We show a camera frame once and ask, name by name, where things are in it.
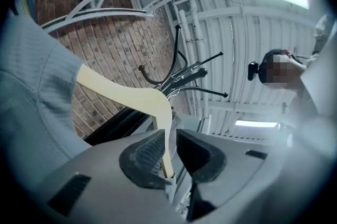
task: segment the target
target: clothes hanger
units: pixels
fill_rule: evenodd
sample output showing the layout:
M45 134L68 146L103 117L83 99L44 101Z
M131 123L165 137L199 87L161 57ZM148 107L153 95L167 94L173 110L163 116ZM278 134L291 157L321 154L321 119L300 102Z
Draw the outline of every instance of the clothes hanger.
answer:
M116 84L84 64L80 67L76 81L114 102L152 116L155 129L165 130L165 153L162 165L165 177L173 178L174 172L169 153L172 110L166 96L153 88L130 88Z

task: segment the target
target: headphones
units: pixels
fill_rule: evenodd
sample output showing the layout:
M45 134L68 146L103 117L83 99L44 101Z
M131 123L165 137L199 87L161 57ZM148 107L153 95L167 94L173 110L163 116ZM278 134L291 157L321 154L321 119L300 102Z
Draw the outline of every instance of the headphones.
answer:
M249 63L248 65L248 81L252 81L256 74L259 73L259 64L256 61Z

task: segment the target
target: pipe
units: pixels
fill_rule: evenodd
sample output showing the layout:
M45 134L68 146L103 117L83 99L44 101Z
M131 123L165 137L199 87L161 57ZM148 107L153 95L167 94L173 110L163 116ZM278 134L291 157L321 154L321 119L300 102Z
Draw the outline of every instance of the pipe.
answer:
M174 11L175 11L175 15L177 17L177 20L178 20L178 23L181 24L181 20L180 20L180 17L179 17L179 11L178 11L178 7L175 5L175 3L173 2L173 8L174 8ZM181 34L181 39L183 41L183 48L184 48L184 52L185 52L185 55L186 55L186 60L187 60L187 65L190 65L190 58L189 58L189 53L188 53L188 50L187 50L187 44L186 44L186 39L185 39L185 34L184 32ZM195 96L194 96L194 93L192 92L191 93L192 95L192 105L191 105L191 101L190 101L190 98L189 98L189 94L187 93L187 101L189 103L189 106L191 107L191 109L193 110L193 115L196 116L196 105L195 105Z
M194 25L194 31L196 35L196 43L199 51L199 59L200 61L206 61L206 48L205 48L205 43L199 23L199 19L197 16L197 11L198 11L198 6L196 4L196 0L191 0L190 1L191 5L191 15L193 19L193 25ZM202 84L204 88L209 88L209 78L206 76L202 80ZM209 97L208 95L204 92L203 93L203 101L204 101L204 118L209 117Z
M179 17L180 17L181 25L182 25L182 28L183 28L183 33L184 33L185 39L186 39L187 51L188 51L189 58L191 59L191 62L195 63L196 58L195 58L195 53L194 53L194 47L192 45L191 32L190 32L190 29L189 29L189 24L187 23L186 13L183 9L179 11ZM198 116L202 117L201 94L200 94L200 92L196 92L196 101L197 101L197 105L198 105Z

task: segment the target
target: gray sweater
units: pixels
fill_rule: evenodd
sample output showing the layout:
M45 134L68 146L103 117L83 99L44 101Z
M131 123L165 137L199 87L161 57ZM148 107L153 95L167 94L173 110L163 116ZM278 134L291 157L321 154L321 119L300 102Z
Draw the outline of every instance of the gray sweater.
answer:
M16 180L34 188L90 146L75 133L71 98L81 60L32 19L0 35L0 145Z

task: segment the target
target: black rubber pad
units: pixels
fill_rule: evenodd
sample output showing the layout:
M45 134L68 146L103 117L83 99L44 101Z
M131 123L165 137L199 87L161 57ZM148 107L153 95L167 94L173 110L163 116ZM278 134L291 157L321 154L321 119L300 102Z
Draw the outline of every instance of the black rubber pad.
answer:
M226 166L225 154L219 148L190 135L189 132L197 133L177 130L177 152L180 159L191 175L193 183L214 181Z
M254 158L262 159L262 160L265 160L268 156L267 153L263 153L263 152L259 152L259 151L255 151L255 150L249 150L249 151L245 152L245 154L249 155L251 157L254 157Z
M83 174L74 175L48 202L48 205L56 212L67 217L90 180L91 177Z
M168 182L158 176L161 159L165 153L165 131L131 144L120 155L124 174L142 188L165 189Z

